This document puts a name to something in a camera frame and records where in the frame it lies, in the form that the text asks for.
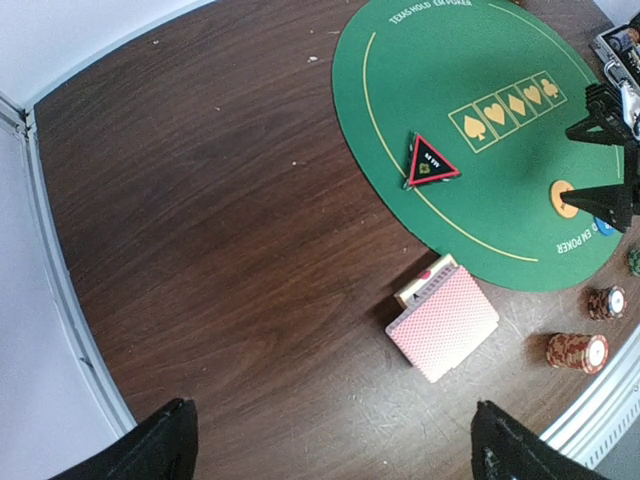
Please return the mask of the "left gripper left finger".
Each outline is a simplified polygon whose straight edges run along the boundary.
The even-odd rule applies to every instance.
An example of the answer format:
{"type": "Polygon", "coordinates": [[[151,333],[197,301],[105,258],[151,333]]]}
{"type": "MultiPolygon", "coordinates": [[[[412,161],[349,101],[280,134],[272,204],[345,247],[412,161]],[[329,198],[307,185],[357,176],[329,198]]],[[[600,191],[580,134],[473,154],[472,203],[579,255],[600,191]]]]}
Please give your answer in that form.
{"type": "Polygon", "coordinates": [[[199,451],[193,400],[175,398],[57,479],[192,479],[199,451]]]}

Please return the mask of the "black red triangular dealer button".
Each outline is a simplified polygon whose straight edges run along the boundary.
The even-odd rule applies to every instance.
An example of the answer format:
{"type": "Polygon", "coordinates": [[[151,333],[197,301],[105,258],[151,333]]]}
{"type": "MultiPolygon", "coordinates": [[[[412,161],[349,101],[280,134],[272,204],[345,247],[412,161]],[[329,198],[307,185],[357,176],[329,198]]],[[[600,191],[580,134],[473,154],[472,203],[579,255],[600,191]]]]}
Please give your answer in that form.
{"type": "Polygon", "coordinates": [[[413,135],[409,152],[405,190],[450,181],[461,176],[460,170],[419,133],[413,135]]]}

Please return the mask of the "orange big blind button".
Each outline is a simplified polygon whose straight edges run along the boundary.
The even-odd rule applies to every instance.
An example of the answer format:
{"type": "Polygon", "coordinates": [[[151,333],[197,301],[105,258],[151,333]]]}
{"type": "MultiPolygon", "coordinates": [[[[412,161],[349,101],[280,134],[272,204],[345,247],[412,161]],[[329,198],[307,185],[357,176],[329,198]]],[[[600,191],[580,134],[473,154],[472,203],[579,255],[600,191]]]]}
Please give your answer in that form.
{"type": "Polygon", "coordinates": [[[578,215],[579,209],[569,205],[562,199],[564,193],[574,190],[574,186],[566,180],[556,180],[550,187],[551,204],[555,212],[564,219],[573,219],[578,215]]]}

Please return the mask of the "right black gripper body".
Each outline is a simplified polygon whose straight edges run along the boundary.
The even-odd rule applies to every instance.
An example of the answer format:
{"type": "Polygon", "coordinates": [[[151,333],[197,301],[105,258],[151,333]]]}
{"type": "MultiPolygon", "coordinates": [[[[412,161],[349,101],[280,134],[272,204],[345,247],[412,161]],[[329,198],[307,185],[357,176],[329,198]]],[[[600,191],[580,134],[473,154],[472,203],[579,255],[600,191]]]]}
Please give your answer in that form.
{"type": "Polygon", "coordinates": [[[624,146],[624,183],[639,188],[639,94],[629,82],[620,86],[622,118],[629,127],[631,139],[624,146]]]}

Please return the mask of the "green poker chip stack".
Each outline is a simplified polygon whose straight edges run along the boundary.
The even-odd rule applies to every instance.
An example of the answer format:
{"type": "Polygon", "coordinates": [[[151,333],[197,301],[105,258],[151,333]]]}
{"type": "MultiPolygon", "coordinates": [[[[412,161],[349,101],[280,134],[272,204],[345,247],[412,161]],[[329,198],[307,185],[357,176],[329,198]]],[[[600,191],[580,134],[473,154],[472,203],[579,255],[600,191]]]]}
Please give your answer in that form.
{"type": "Polygon", "coordinates": [[[633,276],[640,276],[640,249],[631,249],[627,255],[629,271],[633,276]]]}

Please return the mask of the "orange poker chip stack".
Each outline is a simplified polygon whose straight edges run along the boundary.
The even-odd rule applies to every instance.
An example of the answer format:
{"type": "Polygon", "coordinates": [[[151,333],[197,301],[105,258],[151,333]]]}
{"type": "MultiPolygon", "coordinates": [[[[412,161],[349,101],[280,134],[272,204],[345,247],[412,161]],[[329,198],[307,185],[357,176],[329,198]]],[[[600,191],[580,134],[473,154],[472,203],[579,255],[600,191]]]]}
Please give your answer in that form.
{"type": "Polygon", "coordinates": [[[606,365],[609,344],[604,335],[557,333],[551,336],[546,359],[554,368],[568,368],[596,374],[606,365]]]}

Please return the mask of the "blue small blind button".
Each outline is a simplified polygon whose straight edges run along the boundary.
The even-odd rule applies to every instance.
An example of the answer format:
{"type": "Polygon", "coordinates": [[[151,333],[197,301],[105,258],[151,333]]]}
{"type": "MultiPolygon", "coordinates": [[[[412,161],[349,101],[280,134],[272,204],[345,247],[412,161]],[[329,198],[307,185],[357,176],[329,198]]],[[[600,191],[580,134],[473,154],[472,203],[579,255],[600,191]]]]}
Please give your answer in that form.
{"type": "Polygon", "coordinates": [[[616,233],[616,229],[609,225],[604,220],[601,220],[598,217],[594,218],[594,224],[596,226],[596,230],[604,236],[611,236],[616,233]]]}

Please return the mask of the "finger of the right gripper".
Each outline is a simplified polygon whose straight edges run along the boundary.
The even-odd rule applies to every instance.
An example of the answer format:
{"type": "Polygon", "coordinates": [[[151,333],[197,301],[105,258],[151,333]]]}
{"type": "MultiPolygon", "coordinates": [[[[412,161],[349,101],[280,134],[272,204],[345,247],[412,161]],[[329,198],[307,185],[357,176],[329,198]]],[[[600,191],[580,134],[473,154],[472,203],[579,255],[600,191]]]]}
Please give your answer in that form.
{"type": "Polygon", "coordinates": [[[639,215],[639,189],[618,184],[563,193],[563,202],[606,222],[621,233],[639,215]]]}
{"type": "Polygon", "coordinates": [[[588,116],[565,130],[569,140],[624,146],[633,139],[623,119],[620,91],[608,84],[591,84],[585,89],[588,116]]]}

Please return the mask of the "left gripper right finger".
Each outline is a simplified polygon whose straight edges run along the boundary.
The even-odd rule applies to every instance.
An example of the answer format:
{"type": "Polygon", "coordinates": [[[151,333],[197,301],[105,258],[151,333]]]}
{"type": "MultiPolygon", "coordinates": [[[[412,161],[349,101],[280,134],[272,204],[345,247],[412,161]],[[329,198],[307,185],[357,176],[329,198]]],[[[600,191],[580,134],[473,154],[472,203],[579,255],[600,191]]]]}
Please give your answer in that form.
{"type": "Polygon", "coordinates": [[[471,422],[475,479],[600,479],[562,455],[491,401],[480,401],[471,422]]]}

